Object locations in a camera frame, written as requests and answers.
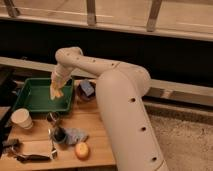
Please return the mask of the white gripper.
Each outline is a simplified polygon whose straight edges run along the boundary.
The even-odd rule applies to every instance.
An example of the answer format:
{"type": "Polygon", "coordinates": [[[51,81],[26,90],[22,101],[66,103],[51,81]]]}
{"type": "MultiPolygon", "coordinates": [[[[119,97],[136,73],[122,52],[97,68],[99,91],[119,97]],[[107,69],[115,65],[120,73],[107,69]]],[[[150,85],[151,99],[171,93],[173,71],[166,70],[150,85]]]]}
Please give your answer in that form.
{"type": "Polygon", "coordinates": [[[71,78],[72,68],[64,67],[61,64],[57,64],[51,73],[51,86],[50,86],[50,99],[55,99],[55,90],[57,89],[57,97],[63,97],[62,88],[65,86],[67,81],[71,78]]]}

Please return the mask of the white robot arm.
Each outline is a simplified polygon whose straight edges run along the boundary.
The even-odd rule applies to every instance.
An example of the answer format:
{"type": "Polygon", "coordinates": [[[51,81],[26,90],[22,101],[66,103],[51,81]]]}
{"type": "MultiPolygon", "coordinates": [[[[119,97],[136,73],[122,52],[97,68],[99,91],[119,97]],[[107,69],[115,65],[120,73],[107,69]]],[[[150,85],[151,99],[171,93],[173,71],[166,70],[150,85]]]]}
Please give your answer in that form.
{"type": "Polygon", "coordinates": [[[79,68],[97,76],[96,100],[118,171],[169,171],[142,97],[150,75],[138,65],[85,56],[78,47],[60,48],[51,75],[51,97],[79,68]]]}

